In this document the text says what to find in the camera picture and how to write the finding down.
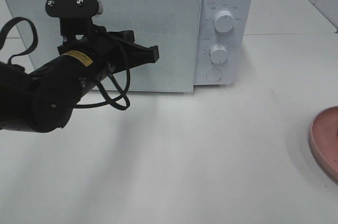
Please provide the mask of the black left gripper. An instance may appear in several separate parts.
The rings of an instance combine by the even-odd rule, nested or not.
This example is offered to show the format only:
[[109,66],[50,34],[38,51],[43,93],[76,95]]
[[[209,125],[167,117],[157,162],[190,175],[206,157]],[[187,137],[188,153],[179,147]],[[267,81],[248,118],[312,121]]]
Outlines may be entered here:
[[60,55],[75,62],[71,71],[76,74],[82,92],[89,92],[109,73],[156,63],[159,59],[158,46],[147,48],[135,44],[132,30],[108,32],[97,25],[94,25],[92,36],[63,42],[58,50]]

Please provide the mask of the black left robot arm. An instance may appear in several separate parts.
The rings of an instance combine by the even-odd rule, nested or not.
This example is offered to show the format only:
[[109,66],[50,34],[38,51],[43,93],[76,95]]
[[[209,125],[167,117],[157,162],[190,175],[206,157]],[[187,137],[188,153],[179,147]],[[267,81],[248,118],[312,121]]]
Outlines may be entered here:
[[60,55],[31,73],[12,61],[1,63],[1,129],[48,133],[66,126],[74,109],[110,105],[126,110],[130,82],[115,74],[155,63],[157,46],[135,43],[132,31],[107,32],[64,42]]

